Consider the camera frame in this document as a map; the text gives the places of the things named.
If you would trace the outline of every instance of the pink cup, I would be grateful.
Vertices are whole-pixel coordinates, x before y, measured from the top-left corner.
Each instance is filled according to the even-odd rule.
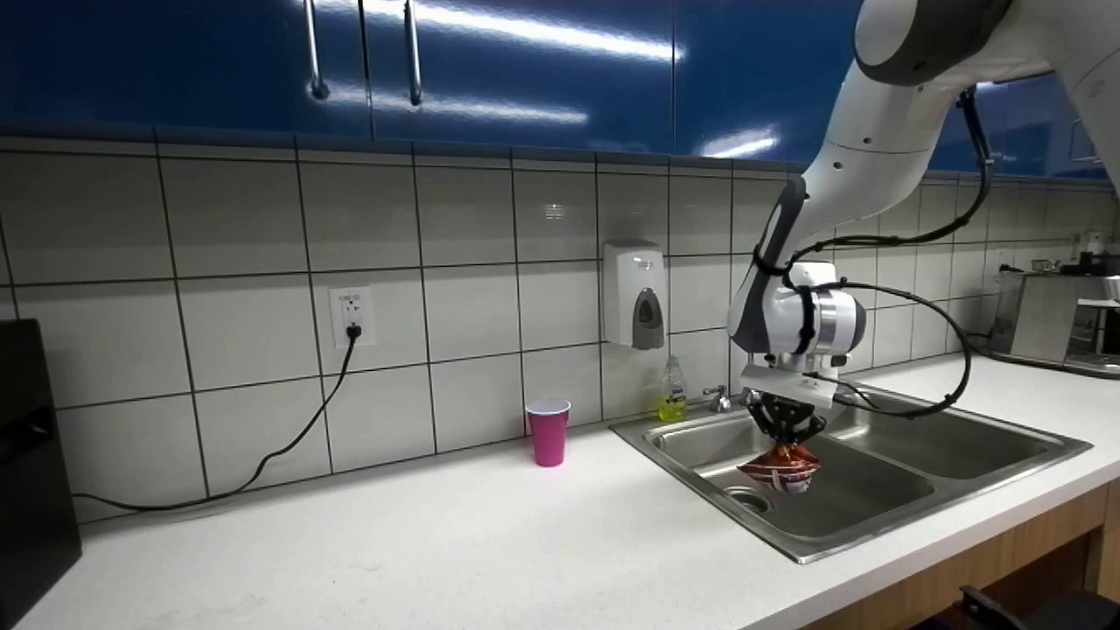
[[[564,463],[567,417],[569,417],[567,398],[534,398],[526,408],[526,429],[528,429],[534,466],[551,468]]]

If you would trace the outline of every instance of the black cable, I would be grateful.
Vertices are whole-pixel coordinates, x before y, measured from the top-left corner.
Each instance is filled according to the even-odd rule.
[[[931,415],[941,415],[941,409],[956,408],[957,397],[968,390],[968,377],[971,377],[971,345],[964,341],[964,334],[957,331],[957,323],[956,323],[945,310],[939,310],[933,302],[917,297],[917,293],[911,293],[911,292],[897,292],[897,289],[841,282],[841,283],[823,283],[817,292],[842,292],[842,289],[850,289],[850,292],[877,292],[877,293],[891,293],[891,297],[914,302],[914,305],[921,305],[921,310],[931,310],[939,320],[945,320],[945,327],[948,327],[952,335],[957,341],[963,376],[957,376],[956,390],[952,390],[941,403],[917,408],[917,409],[885,409],[885,408],[873,408],[873,403],[871,403],[865,394],[857,394],[857,387],[850,387],[850,383],[827,377],[827,376],[812,376],[812,377],[817,377],[817,383],[837,383],[837,387],[857,394],[873,415],[885,415],[885,417],[907,417],[907,421],[914,421],[914,417],[931,417]]]
[[[243,494],[266,473],[266,466],[273,459],[287,454],[291,449],[298,449],[310,433],[310,429],[317,424],[317,417],[324,415],[324,408],[337,398],[337,394],[341,390],[341,383],[351,376],[351,356],[353,356],[357,335],[360,335],[360,327],[345,327],[345,356],[341,356],[338,377],[329,390],[329,397],[322,398],[322,408],[310,415],[310,421],[283,449],[261,454],[256,463],[250,477],[241,487],[222,492],[222,494],[210,494],[210,496],[198,496],[198,501],[182,501],[182,505],[126,505],[126,501],[98,496],[98,494],[68,494],[68,496],[107,505],[107,507],[119,507],[119,512],[184,512],[184,507],[217,505],[217,501]]]
[[[948,222],[948,226],[941,226],[933,230],[911,236],[911,240],[901,240],[901,236],[837,236],[837,240],[812,243],[812,247],[798,249],[786,267],[777,267],[781,277],[782,277],[782,289],[794,289],[789,283],[789,270],[794,270],[794,262],[801,262],[812,251],[823,251],[823,249],[907,249],[907,247],[926,247],[926,243],[939,243],[939,240],[964,227],[977,216],[977,212],[984,206],[984,201],[990,192],[990,172],[985,172],[990,148],[985,148],[984,122],[980,122],[980,114],[977,114],[977,89],[963,90],[956,106],[964,115],[968,143],[971,143],[971,153],[977,153],[977,177],[980,177],[980,185],[977,185],[977,195],[971,195],[968,212],[963,212],[956,222]]]

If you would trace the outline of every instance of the black appliance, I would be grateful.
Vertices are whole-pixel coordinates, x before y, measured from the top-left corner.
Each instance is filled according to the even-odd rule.
[[[30,320],[0,323],[0,626],[79,558],[64,446]]]

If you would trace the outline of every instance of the robotic arm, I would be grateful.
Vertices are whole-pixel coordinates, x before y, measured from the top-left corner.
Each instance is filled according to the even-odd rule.
[[[1120,4],[865,0],[827,143],[782,185],[731,305],[752,417],[782,449],[808,443],[861,345],[865,310],[830,262],[798,262],[812,236],[901,202],[926,172],[948,110],[980,80],[1053,71],[1120,179]]]

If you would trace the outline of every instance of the soap dispenser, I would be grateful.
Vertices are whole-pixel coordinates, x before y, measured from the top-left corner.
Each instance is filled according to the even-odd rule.
[[[663,258],[654,247],[602,249],[602,327],[616,347],[663,347]]]

